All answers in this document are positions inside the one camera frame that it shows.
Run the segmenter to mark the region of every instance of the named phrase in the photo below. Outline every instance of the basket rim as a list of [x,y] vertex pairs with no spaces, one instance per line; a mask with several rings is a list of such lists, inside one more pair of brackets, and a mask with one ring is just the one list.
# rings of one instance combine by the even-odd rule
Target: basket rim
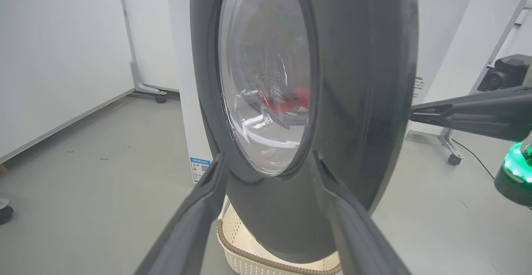
[[234,245],[232,245],[226,239],[224,235],[224,230],[222,229],[222,224],[224,224],[224,222],[221,219],[218,219],[218,224],[217,224],[218,240],[220,241],[222,246],[229,252],[242,256],[249,260],[252,260],[256,263],[260,263],[263,265],[267,265],[268,267],[280,269],[280,270],[287,271],[287,272],[302,274],[302,275],[334,275],[342,269],[341,263],[339,263],[336,267],[332,269],[325,270],[325,271],[319,271],[319,270],[311,270],[311,269],[294,267],[291,265],[274,262],[273,260],[267,260],[266,258],[261,258],[260,256],[256,256],[255,254],[251,254],[249,252],[245,252],[244,250],[240,248],[234,247]]

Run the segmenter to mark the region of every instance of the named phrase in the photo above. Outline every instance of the black cable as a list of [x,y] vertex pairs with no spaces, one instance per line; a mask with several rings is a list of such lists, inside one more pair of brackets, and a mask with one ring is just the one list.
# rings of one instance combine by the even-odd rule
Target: black cable
[[486,170],[486,172],[492,177],[493,180],[495,180],[495,178],[493,177],[492,173],[484,166],[484,164],[482,163],[482,161],[477,157],[476,154],[474,154],[471,150],[468,150],[467,147],[465,147],[464,145],[461,145],[458,141],[454,140],[454,139],[451,139],[453,140],[454,142],[456,142],[456,144],[462,146],[463,148],[465,148],[468,152],[470,152],[473,156],[475,156],[475,158],[477,158],[477,161],[482,165],[482,167],[484,167],[484,169]]

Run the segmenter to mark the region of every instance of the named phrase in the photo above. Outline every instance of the blue and white label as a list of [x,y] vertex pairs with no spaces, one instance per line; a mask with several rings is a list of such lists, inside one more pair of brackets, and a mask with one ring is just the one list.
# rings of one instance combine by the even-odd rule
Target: blue and white label
[[202,160],[201,158],[190,158],[190,167],[192,168],[192,180],[194,183],[200,181],[203,173],[209,168],[211,161]]

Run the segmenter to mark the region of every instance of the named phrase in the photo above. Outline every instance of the green light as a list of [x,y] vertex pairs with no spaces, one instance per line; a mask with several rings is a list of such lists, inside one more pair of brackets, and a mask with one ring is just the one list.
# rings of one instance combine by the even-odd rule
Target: green light
[[532,166],[528,165],[527,160],[521,154],[521,145],[517,143],[511,146],[504,158],[504,166],[518,178],[532,182]]

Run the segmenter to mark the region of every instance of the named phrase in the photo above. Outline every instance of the gray floor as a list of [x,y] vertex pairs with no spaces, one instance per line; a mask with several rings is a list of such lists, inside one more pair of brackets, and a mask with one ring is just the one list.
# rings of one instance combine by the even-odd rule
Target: gray floor
[[[495,172],[507,142],[457,133]],[[409,136],[374,220],[413,274],[530,274],[532,212]],[[179,101],[125,97],[8,162],[0,274],[130,275],[192,190]],[[202,274],[234,275],[211,227]]]

